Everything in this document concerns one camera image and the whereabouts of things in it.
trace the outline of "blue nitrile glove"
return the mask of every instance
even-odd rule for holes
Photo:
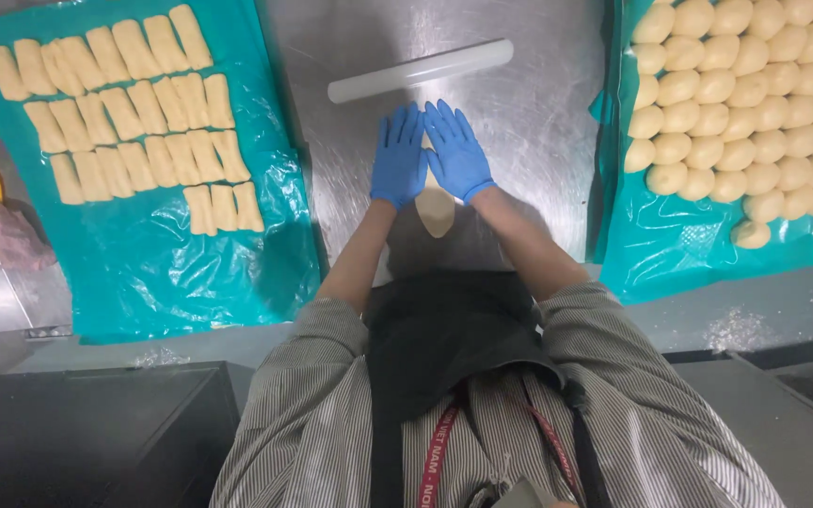
[[[423,116],[411,102],[406,110],[398,106],[390,122],[381,119],[368,194],[373,200],[388,200],[400,210],[425,187],[428,156],[422,149]]]
[[[469,204],[478,191],[497,186],[491,179],[488,159],[461,110],[455,115],[441,99],[437,108],[426,102],[425,132],[435,146],[434,152],[425,150],[428,167],[446,191]]]

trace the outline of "shirt sleeve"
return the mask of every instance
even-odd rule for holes
[[[293,336],[255,371],[211,506],[276,505],[309,415],[365,352],[368,330],[342,300],[310,302]]]
[[[543,345],[554,362],[579,364],[663,422],[737,505],[755,505],[748,492],[759,492],[767,504],[782,506],[726,424],[654,349],[603,284],[565,287],[539,309]],[[730,466],[737,475],[730,475]]]

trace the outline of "white rolling pin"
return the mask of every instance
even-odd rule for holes
[[[341,104],[386,91],[416,86],[432,79],[506,64],[513,58],[513,42],[493,40],[452,52],[440,53],[383,71],[341,79],[328,85],[328,98]]]

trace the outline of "person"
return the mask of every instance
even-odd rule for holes
[[[426,168],[515,272],[371,288]],[[460,110],[382,119],[370,198],[255,372],[212,506],[782,506],[612,294],[518,213]]]

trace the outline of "flattened dough piece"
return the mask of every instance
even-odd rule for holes
[[[87,89],[83,87],[80,78],[74,73],[62,48],[59,47],[58,41],[56,39],[42,45],[40,48],[42,65],[46,68],[46,73],[49,74],[49,79],[56,88],[68,95],[79,97],[86,93]]]
[[[108,122],[106,110],[102,104],[102,98],[96,92],[77,98],[77,107],[84,123],[87,124],[89,140],[93,144],[116,144],[119,137],[115,134],[115,129]]]
[[[107,26],[100,26],[87,32],[87,42],[89,49],[96,57],[96,63],[106,76],[109,83],[120,83],[129,81],[130,73],[128,66],[124,63],[119,46],[115,43],[115,37]]]
[[[422,135],[422,147],[432,147],[426,133]],[[419,213],[419,220],[422,221],[428,234],[433,238],[445,236],[454,225],[455,209],[454,197],[441,188],[431,171],[427,171],[425,188],[415,197],[415,210]]]
[[[243,156],[240,155],[237,132],[233,130],[210,132],[209,137],[212,138],[212,144],[221,157],[221,165],[225,168],[225,180],[235,183],[249,180],[250,173],[243,162]]]
[[[187,187],[183,197],[190,208],[190,233],[194,235],[215,236],[219,230],[212,217],[212,202],[209,197],[209,185]]]
[[[24,100],[30,97],[8,46],[0,46],[0,91],[6,100]]]
[[[152,168],[152,177],[159,186],[174,187],[180,183],[175,171],[175,161],[172,160],[171,152],[168,151],[165,138],[160,135],[151,135],[146,138],[145,144],[149,166]]]
[[[187,111],[183,108],[181,98],[172,84],[171,78],[162,78],[152,85],[155,98],[159,99],[162,112],[168,120],[168,130],[172,132],[185,132],[190,128],[187,122]]]
[[[99,164],[99,157],[93,152],[78,152],[72,156],[83,198],[87,201],[112,201],[112,193],[106,183],[106,172]]]
[[[146,158],[146,152],[139,143],[119,144],[119,155],[128,168],[130,175],[130,185],[135,191],[148,191],[158,187],[155,178],[152,177],[152,168]]]
[[[96,157],[99,158],[99,165],[102,166],[103,173],[106,176],[108,191],[113,196],[129,198],[136,193],[130,182],[128,167],[125,165],[124,159],[121,158],[117,148],[98,146],[96,148]]]
[[[231,97],[228,93],[228,78],[224,74],[213,74],[204,79],[202,83],[206,86],[209,122],[216,128],[234,128],[234,114],[231,111]]]
[[[24,104],[24,111],[36,127],[36,134],[40,138],[40,150],[49,154],[59,154],[68,149],[62,128],[52,115],[48,103],[41,100],[28,102]]]
[[[204,69],[212,65],[212,55],[209,53],[209,46],[202,38],[202,31],[199,29],[199,22],[193,15],[193,10],[187,4],[181,4],[168,11],[168,17],[172,18],[172,23],[181,37],[183,50],[187,53],[187,62],[195,71]]]
[[[106,105],[108,116],[115,122],[115,129],[122,141],[128,141],[145,134],[143,122],[130,103],[128,93],[123,88],[109,88],[99,92],[99,98]]]
[[[58,44],[84,88],[93,90],[105,86],[106,75],[102,73],[83,37],[79,35],[65,37],[59,39]]]
[[[206,103],[206,89],[202,76],[191,72],[185,76],[172,78],[172,84],[181,98],[183,109],[187,112],[187,124],[190,128],[203,128],[209,125],[209,106]]]
[[[83,123],[77,103],[73,98],[56,100],[49,103],[52,115],[59,122],[68,150],[72,152],[88,152],[93,149],[93,142],[89,139],[87,124]]]
[[[162,107],[159,106],[159,100],[155,98],[152,83],[146,79],[138,81],[133,86],[128,87],[128,95],[134,102],[134,108],[140,115],[143,130],[147,134],[165,134],[168,132],[168,124],[165,123],[165,116],[162,114]]]
[[[190,146],[190,139],[187,134],[172,134],[165,136],[165,144],[168,145],[168,153],[172,155],[172,163],[175,165],[175,175],[181,185],[199,185],[204,180],[196,167],[196,159],[193,158],[193,150]]]
[[[65,204],[83,204],[83,189],[80,180],[74,172],[74,163],[68,154],[57,154],[49,157],[52,164],[52,173],[55,175],[55,187],[59,190],[59,197]]]
[[[15,40],[15,59],[21,81],[27,91],[36,95],[55,95],[59,89],[52,84],[46,66],[42,63],[42,51],[36,40]]]
[[[162,72],[171,74],[190,69],[187,55],[183,54],[178,40],[175,39],[175,29],[172,28],[168,16],[148,17],[143,20],[143,28],[146,29],[146,38],[152,47],[152,55],[162,68]]]
[[[219,157],[215,155],[215,146],[209,133],[204,130],[192,130],[187,133],[187,140],[199,169],[199,176],[204,182],[217,182],[225,179],[225,170],[221,167]]]
[[[234,206],[234,191],[230,185],[212,185],[212,219],[215,226],[223,231],[237,230],[237,208]]]
[[[244,182],[234,185],[234,197],[238,201],[238,229],[261,233],[265,230],[259,203],[255,200],[255,185]]]
[[[152,56],[149,44],[143,39],[143,31],[136,20],[125,19],[112,26],[112,35],[119,46],[119,52],[128,64],[130,77],[134,79],[150,79],[162,74],[162,68]]]

